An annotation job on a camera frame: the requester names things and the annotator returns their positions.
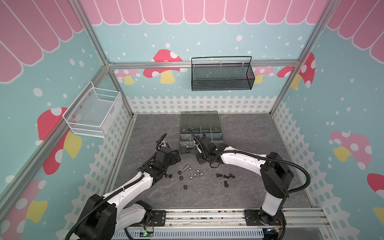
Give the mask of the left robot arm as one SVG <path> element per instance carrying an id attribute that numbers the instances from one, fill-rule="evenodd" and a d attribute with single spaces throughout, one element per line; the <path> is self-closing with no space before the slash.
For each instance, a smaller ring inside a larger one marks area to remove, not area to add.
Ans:
<path id="1" fill-rule="evenodd" d="M 157 141 L 154 154 L 137 174 L 122 186 L 102 196 L 92 195 L 86 202 L 80 217 L 65 236 L 69 240 L 76 235 L 80 240 L 110 240 L 113 235 L 133 224 L 147 225 L 152 216 L 152 207 L 137 201 L 128 207 L 142 192 L 167 177 L 169 166 L 181 161 L 179 151 L 172 150 L 165 142 L 167 134 Z"/>

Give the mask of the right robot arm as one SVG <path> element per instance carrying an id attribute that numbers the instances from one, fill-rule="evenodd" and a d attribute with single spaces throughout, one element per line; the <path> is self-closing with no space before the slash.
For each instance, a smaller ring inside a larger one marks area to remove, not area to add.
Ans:
<path id="1" fill-rule="evenodd" d="M 305 168 L 283 160 L 275 152 L 258 155 L 237 150 L 226 144 L 216 146 L 206 136 L 196 136 L 191 128 L 189 132 L 198 149 L 196 158 L 199 163 L 207 162 L 211 168 L 218 168 L 220 165 L 238 166 L 262 177 L 266 196 L 258 216 L 264 225 L 272 225 L 290 194 L 305 190 L 311 183 L 311 176 Z M 291 167 L 298 169 L 306 177 L 305 183 L 294 189 L 290 189 L 294 178 Z"/>

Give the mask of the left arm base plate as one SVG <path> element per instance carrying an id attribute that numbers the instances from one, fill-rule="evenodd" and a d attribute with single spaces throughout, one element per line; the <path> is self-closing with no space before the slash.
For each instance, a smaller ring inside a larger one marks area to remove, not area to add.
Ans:
<path id="1" fill-rule="evenodd" d="M 165 221 L 166 221 L 167 212 L 166 211 L 147 211 L 144 216 L 144 223 L 143 225 L 145 227 L 147 226 L 154 226 L 154 227 L 164 227 Z"/>

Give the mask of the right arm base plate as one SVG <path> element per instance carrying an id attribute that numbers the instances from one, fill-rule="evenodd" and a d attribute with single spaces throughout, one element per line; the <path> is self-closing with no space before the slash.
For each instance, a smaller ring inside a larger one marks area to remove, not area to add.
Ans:
<path id="1" fill-rule="evenodd" d="M 278 210 L 274 216 L 270 216 L 263 210 L 248 209 L 244 211 L 247 226 L 282 226 L 282 211 Z"/>

